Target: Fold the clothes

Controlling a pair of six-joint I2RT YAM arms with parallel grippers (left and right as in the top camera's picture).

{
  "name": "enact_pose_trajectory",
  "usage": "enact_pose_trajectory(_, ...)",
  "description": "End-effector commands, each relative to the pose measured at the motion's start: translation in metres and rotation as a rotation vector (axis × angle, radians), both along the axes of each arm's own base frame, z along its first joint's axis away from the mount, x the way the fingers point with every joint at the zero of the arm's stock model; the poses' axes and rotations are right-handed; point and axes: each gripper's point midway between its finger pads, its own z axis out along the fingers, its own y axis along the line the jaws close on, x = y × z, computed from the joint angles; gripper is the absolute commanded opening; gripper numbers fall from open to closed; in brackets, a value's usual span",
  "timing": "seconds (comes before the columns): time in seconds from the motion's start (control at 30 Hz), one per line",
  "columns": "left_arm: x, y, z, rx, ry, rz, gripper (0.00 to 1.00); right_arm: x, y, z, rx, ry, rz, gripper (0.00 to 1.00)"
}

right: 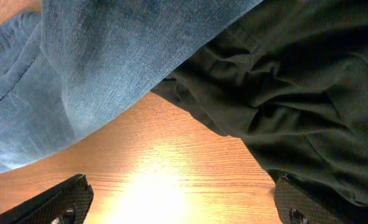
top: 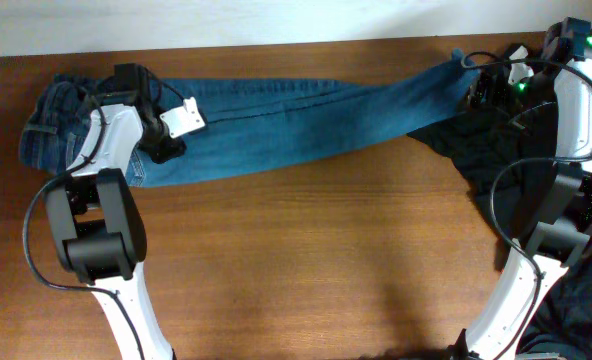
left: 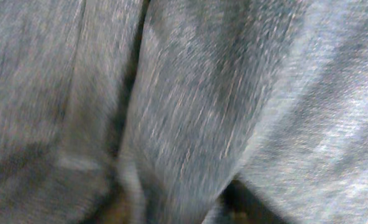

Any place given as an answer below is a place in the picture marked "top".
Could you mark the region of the blue denim jeans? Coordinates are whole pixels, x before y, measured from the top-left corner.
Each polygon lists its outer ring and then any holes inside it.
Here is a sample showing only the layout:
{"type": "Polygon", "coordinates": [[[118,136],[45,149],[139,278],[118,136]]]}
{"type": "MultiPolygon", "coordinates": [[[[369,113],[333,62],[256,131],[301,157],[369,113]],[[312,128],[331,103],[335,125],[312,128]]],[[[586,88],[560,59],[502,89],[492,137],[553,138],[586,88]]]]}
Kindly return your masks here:
{"type": "Polygon", "coordinates": [[[163,164],[133,152],[134,187],[191,184],[312,162],[404,136],[452,118],[477,74],[463,53],[401,82],[329,79],[172,79],[207,126],[184,136],[186,152],[163,164]]]}

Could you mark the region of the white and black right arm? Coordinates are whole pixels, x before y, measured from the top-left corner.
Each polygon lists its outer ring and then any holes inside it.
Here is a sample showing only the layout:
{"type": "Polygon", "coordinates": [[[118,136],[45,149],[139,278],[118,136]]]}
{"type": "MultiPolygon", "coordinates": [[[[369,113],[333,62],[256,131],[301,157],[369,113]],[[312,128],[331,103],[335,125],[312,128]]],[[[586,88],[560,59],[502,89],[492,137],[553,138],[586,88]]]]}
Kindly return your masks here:
{"type": "Polygon", "coordinates": [[[478,318],[449,346],[450,359],[515,359],[520,337],[547,293],[568,270],[592,255],[592,30],[573,17],[552,25],[542,52],[493,56],[466,101],[518,106],[551,87],[556,96],[556,149],[549,169],[524,195],[510,230],[504,270],[478,318]]]}

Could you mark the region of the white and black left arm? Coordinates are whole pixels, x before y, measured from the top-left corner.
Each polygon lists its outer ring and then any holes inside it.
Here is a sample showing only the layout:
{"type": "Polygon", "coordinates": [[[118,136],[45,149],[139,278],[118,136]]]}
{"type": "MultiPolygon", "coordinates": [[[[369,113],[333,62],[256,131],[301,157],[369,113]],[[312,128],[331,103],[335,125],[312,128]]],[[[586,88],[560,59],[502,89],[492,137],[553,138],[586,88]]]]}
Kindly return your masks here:
{"type": "Polygon", "coordinates": [[[147,68],[115,66],[111,85],[85,97],[91,127],[79,154],[65,172],[37,193],[62,268],[74,285],[38,281],[60,291],[91,294],[100,305],[124,359],[173,359],[176,356],[157,321],[146,287],[147,236],[127,184],[133,152],[145,152],[156,164],[184,154],[184,121],[203,120],[193,99],[164,112],[152,95],[147,68]]]}

